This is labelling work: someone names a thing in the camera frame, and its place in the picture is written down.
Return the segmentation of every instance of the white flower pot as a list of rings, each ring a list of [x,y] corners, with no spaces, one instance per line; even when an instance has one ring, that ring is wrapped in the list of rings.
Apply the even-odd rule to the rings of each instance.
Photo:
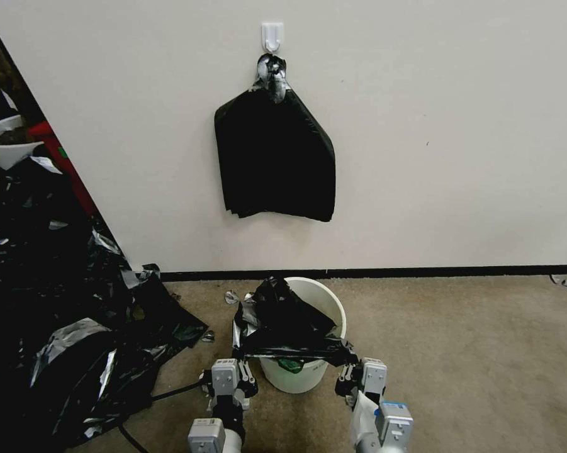
[[[0,120],[0,134],[7,130],[23,126],[21,115],[11,116]],[[25,156],[31,154],[33,149],[43,142],[23,143],[21,145],[0,145],[0,167],[8,170]]]

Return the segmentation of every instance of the hanging trash bag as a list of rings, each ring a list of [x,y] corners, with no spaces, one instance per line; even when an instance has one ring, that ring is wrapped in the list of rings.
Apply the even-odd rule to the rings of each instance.
[[[254,85],[216,111],[225,207],[329,221],[335,203],[331,140],[288,85],[286,62],[266,53]]]

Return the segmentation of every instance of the black plastic sheet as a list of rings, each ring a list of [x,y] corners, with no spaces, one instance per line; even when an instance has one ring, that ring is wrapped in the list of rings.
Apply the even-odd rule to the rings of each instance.
[[[254,85],[216,111],[225,207],[239,217],[272,211],[329,221],[334,147],[285,75],[285,60],[261,56]]]
[[[0,170],[0,452],[60,451],[148,407],[159,367],[207,329],[34,157]]]
[[[233,356],[270,357],[289,371],[317,359],[357,363],[352,345],[332,333],[335,323],[304,302],[283,278],[269,277],[240,302],[233,319]]]

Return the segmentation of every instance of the adhesive wall hook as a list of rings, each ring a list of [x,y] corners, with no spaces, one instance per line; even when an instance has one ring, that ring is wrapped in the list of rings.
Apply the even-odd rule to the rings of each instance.
[[[276,53],[283,43],[283,22],[262,22],[262,47]]]

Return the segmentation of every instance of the black cable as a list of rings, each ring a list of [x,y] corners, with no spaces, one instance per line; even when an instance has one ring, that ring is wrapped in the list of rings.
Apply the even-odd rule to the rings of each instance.
[[[136,450],[140,451],[140,453],[149,453],[149,451],[146,450],[145,447],[139,444],[137,440],[132,437],[128,431],[126,431],[124,425],[119,425],[118,428],[120,429],[122,436],[124,436],[126,440],[129,441],[129,443],[131,443],[134,448],[136,448]]]
[[[169,392],[166,392],[166,393],[155,395],[155,396],[151,397],[151,401],[163,400],[164,398],[168,398],[169,396],[179,394],[179,393],[182,393],[182,392],[186,392],[187,390],[191,390],[191,389],[194,389],[196,387],[199,387],[203,383],[204,383],[203,381],[197,381],[196,383],[191,384],[191,385],[187,385],[186,387],[181,387],[181,388],[176,389],[176,390],[172,390],[172,391],[169,391]]]
[[[193,383],[191,385],[187,385],[186,387],[181,387],[181,388],[176,389],[176,390],[172,390],[172,391],[169,391],[169,392],[166,392],[166,393],[155,395],[155,396],[151,397],[151,401],[163,400],[164,398],[168,398],[169,396],[179,394],[179,393],[182,393],[182,392],[186,392],[187,390],[194,389],[195,387],[199,387],[202,384],[203,384],[203,381],[197,381],[196,383]],[[126,440],[129,441],[129,443],[131,443],[134,448],[136,448],[136,450],[140,451],[140,453],[149,453],[145,449],[145,447],[143,447],[141,444],[139,444],[137,442],[137,440],[134,437],[132,437],[132,435],[128,431],[126,431],[126,428],[124,428],[124,425],[119,425],[118,428],[120,429],[122,436],[124,436],[124,438],[126,438]]]

